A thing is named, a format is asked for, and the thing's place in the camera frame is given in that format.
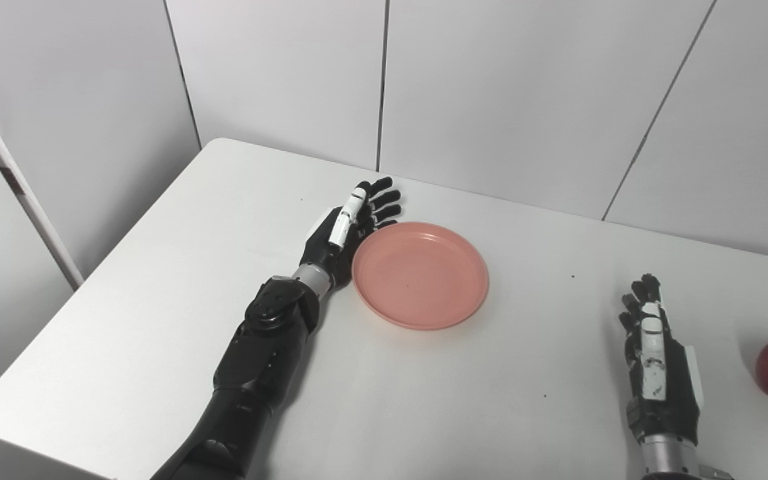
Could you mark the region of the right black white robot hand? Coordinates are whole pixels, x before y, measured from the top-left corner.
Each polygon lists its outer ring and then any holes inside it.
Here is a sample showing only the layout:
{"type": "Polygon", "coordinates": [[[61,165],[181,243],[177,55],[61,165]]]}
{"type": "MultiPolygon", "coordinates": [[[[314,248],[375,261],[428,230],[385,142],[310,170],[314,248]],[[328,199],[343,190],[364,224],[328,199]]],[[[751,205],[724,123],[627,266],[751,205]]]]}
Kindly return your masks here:
{"type": "Polygon", "coordinates": [[[689,350],[676,340],[665,312],[661,283],[651,273],[631,283],[622,295],[624,356],[632,398],[627,424],[638,443],[670,435],[698,445],[700,380],[689,350]]]}

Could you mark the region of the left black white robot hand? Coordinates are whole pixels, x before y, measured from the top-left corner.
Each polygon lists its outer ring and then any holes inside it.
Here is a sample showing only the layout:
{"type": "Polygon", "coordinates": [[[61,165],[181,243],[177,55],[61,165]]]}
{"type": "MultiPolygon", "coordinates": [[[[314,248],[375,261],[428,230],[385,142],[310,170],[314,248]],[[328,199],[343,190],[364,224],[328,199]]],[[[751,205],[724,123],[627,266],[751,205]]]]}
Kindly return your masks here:
{"type": "Polygon", "coordinates": [[[357,249],[376,231],[395,225],[402,206],[392,177],[362,181],[343,205],[326,213],[305,243],[295,278],[318,297],[351,280],[357,249]]]}

